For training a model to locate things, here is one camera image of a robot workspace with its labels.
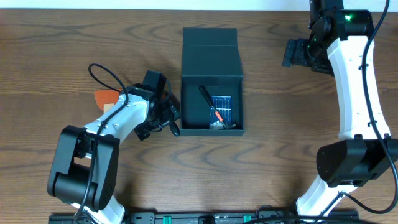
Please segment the small black handled hammer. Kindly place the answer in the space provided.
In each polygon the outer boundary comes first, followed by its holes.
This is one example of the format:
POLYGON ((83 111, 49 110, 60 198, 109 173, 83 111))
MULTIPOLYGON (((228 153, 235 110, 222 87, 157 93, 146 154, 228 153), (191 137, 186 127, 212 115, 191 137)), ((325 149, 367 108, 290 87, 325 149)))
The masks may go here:
POLYGON ((210 107, 210 129, 234 129, 236 123, 232 117, 232 97, 210 95, 204 86, 199 91, 210 107))

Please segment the orange scraper wooden handle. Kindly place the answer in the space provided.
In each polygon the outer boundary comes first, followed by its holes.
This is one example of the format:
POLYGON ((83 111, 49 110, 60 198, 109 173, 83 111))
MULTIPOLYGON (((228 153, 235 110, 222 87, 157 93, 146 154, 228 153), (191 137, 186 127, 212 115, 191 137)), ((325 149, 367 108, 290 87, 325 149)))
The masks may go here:
POLYGON ((114 90, 95 90, 94 97, 97 106, 106 113, 119 99, 119 92, 114 90))

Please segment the clear precision screwdriver case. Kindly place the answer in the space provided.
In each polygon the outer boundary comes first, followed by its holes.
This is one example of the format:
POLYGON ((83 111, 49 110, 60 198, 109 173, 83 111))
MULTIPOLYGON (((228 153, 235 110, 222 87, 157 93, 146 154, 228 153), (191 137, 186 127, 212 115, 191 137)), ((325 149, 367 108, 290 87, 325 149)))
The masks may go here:
MULTIPOLYGON (((212 96, 211 97, 216 110, 219 112, 223 122, 232 125, 232 98, 230 96, 212 96)), ((213 108, 210 108, 210 129, 223 129, 223 125, 215 115, 213 108)))

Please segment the yellow black screwdriver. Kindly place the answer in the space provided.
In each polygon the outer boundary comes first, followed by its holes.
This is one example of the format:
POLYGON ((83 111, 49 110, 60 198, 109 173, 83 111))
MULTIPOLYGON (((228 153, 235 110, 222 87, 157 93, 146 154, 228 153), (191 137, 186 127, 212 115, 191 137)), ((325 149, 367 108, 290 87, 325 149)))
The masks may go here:
POLYGON ((179 137, 180 136, 180 128, 177 126, 177 124, 175 123, 175 121, 171 121, 169 124, 169 128, 172 132, 172 134, 175 137, 179 137))

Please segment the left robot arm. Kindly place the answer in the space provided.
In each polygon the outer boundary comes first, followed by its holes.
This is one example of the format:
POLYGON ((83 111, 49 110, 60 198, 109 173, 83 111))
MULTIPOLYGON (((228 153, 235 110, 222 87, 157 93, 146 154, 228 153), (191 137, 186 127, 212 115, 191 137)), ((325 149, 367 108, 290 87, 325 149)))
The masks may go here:
POLYGON ((142 83, 121 90, 116 104, 82 128, 67 126, 60 133, 47 192, 77 208, 74 219, 84 213, 92 223, 123 223, 126 209, 114 197, 119 148, 131 132, 143 141, 150 133, 169 127, 180 130, 180 115, 165 93, 168 80, 147 71, 142 83))

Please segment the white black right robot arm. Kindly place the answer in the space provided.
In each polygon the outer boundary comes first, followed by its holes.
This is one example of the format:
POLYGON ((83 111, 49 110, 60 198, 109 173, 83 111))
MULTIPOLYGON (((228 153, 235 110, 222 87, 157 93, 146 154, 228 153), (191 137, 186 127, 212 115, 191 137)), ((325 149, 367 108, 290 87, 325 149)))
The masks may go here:
POLYGON ((397 140, 379 101, 373 55, 380 25, 371 13, 345 9, 342 0, 312 0, 308 27, 309 38, 287 42, 282 64, 329 74, 336 83, 338 142, 319 148, 317 177, 295 203, 301 221, 321 223, 354 190, 397 172, 397 140))

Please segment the dark green open box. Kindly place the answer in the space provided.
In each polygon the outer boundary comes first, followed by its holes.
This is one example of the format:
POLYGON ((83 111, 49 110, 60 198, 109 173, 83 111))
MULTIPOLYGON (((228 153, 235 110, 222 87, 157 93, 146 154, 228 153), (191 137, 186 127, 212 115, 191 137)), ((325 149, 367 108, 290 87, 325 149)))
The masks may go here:
POLYGON ((242 136, 244 134, 243 68, 235 28, 183 28, 181 134, 242 136), (232 97, 234 129, 210 129, 210 107, 199 87, 210 95, 232 97))

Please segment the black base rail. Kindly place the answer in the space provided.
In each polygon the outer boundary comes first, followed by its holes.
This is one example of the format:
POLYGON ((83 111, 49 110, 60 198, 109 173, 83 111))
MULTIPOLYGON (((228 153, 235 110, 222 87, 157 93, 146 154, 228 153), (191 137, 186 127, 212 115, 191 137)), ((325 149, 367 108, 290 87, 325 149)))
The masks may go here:
MULTIPOLYGON (((261 210, 260 212, 246 212, 246 213, 153 213, 153 212, 137 212, 126 217, 122 223, 135 224, 225 224, 225 223, 246 223, 249 221, 258 220, 260 218, 279 218, 291 215, 282 210, 261 210)), ((354 218, 359 220, 359 213, 355 211, 332 211, 329 217, 337 218, 354 218)), ((88 214, 78 220, 73 220, 72 215, 51 215, 48 219, 48 224, 71 224, 71 223, 94 223, 94 218, 89 218, 88 214)), ((304 220, 272 220, 263 223, 312 223, 304 220)))

